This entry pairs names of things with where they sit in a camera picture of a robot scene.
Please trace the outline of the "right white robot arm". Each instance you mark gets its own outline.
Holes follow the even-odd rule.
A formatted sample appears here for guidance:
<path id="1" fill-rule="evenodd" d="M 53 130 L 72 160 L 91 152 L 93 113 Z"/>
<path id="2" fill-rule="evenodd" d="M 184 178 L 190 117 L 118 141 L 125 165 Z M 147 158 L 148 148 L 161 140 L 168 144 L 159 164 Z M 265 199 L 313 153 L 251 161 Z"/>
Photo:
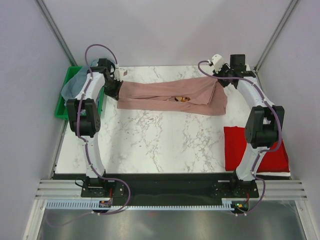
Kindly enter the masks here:
<path id="1" fill-rule="evenodd" d="M 243 54 L 232 54 L 229 63 L 221 55 L 215 54 L 210 64 L 218 82 L 223 87 L 233 85 L 251 108 L 244 128 L 247 145 L 243 157 L 232 173 L 230 182 L 223 183 L 223 187 L 228 189 L 228 196 L 257 198 L 257 170 L 266 153 L 272 151 L 272 146 L 281 146 L 285 110 L 267 98 L 255 73 L 245 61 Z"/>

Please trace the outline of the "pink t shirt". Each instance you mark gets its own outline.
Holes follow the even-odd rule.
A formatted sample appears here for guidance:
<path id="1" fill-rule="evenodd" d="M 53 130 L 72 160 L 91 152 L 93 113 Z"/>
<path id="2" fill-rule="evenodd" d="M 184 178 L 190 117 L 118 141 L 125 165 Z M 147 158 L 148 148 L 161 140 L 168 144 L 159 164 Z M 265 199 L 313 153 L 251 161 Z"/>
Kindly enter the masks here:
<path id="1" fill-rule="evenodd" d="M 117 108 L 222 116 L 227 103 L 224 89 L 215 78 L 196 77 L 158 83 L 124 82 Z"/>

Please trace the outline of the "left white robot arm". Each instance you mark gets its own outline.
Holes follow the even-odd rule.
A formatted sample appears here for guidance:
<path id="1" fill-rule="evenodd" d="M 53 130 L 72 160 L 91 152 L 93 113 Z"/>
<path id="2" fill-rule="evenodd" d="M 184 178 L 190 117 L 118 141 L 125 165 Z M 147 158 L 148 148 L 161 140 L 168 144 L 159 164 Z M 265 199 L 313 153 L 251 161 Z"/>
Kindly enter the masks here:
<path id="1" fill-rule="evenodd" d="M 96 101 L 101 90 L 108 97 L 116 101 L 119 99 L 123 82 L 115 77 L 118 71 L 110 60 L 100 58 L 95 66 L 87 70 L 80 93 L 66 102 L 70 129 L 81 141 L 85 157 L 86 173 L 81 186 L 83 198 L 113 197 L 115 181 L 104 179 L 106 170 L 98 142 L 101 117 Z"/>

